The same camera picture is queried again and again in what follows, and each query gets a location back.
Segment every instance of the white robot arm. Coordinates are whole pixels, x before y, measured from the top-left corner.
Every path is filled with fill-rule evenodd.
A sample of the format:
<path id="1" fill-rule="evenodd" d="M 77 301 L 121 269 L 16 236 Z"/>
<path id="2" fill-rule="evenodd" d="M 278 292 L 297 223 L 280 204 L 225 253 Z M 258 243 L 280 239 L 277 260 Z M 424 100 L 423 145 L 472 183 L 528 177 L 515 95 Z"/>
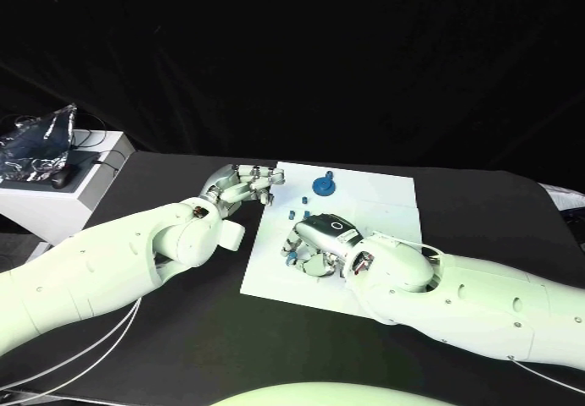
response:
<path id="1" fill-rule="evenodd" d="M 301 244 L 309 260 L 297 257 Z M 363 238 L 345 219 L 322 214 L 296 225 L 281 253 L 309 275 L 345 277 L 384 324 L 486 357 L 585 370 L 585 290 L 437 249 L 424 256 L 412 245 L 381 233 Z"/>
<path id="2" fill-rule="evenodd" d="M 88 228 L 0 274 L 0 355 L 51 329 L 120 309 L 216 247 L 238 250 L 244 227 L 225 220 L 242 200 L 273 203 L 281 169 L 222 167 L 199 197 Z"/>

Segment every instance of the black backdrop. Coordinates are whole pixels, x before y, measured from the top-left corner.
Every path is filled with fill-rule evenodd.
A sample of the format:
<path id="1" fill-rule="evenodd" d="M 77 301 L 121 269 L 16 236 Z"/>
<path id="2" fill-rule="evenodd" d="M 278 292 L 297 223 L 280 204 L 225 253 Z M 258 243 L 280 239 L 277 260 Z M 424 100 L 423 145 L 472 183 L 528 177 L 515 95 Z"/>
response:
<path id="1" fill-rule="evenodd" d="M 585 189 L 581 17 L 532 0 L 12 2 L 0 114 L 75 102 L 149 151 L 508 169 Z"/>

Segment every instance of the white paper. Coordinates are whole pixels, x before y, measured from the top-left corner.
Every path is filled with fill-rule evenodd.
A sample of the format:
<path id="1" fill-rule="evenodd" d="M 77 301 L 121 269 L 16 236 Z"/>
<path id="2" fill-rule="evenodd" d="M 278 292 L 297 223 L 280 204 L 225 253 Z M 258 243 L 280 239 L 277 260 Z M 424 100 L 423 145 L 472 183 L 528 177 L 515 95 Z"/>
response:
<path id="1" fill-rule="evenodd" d="M 366 237 L 381 231 L 399 239 L 423 242 L 415 181 L 401 176 L 330 169 L 280 162 L 286 184 L 273 186 L 274 203 L 265 208 L 257 242 L 250 257 L 241 292 L 261 298 L 368 317 L 339 275 L 310 277 L 286 265 L 281 248 L 289 233 L 310 214 L 336 214 Z M 332 170 L 336 193 L 329 197 L 313 192 L 313 180 Z M 289 219 L 290 211 L 296 219 Z"/>

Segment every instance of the black table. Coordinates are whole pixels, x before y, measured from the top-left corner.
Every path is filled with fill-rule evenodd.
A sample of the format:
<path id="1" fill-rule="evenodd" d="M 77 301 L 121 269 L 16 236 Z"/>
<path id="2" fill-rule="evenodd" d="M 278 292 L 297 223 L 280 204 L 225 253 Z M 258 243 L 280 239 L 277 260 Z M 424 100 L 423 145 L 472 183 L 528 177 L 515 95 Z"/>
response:
<path id="1" fill-rule="evenodd" d="M 136 153 L 88 226 L 198 195 L 212 172 L 237 162 L 276 163 Z M 425 243 L 585 287 L 582 252 L 548 194 L 532 180 L 505 172 L 329 166 L 415 178 Z M 340 381 L 397 388 L 463 405 L 585 401 L 512 363 L 434 341 L 410 327 L 384 326 L 242 295 L 261 213 L 257 202 L 235 213 L 231 219 L 247 228 L 241 250 L 218 249 L 201 268 L 146 296 L 118 348 L 59 394 L 118 403 L 199 405 L 280 383 Z M 0 383 L 75 354 L 127 311 L 64 326 L 15 349 L 0 359 Z M 23 388 L 42 391 L 61 384 L 106 349 Z M 585 387 L 585 372 L 532 366 Z"/>

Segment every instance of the silver plastic bag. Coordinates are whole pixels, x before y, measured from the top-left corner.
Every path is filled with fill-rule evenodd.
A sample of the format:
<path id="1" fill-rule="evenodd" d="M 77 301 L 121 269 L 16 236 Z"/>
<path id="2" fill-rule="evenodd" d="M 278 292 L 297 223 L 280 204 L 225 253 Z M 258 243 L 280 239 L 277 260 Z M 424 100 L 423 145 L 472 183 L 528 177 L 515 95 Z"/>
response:
<path id="1" fill-rule="evenodd" d="M 35 182 L 46 180 L 65 166 L 77 106 L 71 104 L 41 118 L 19 122 L 0 135 L 0 178 Z"/>

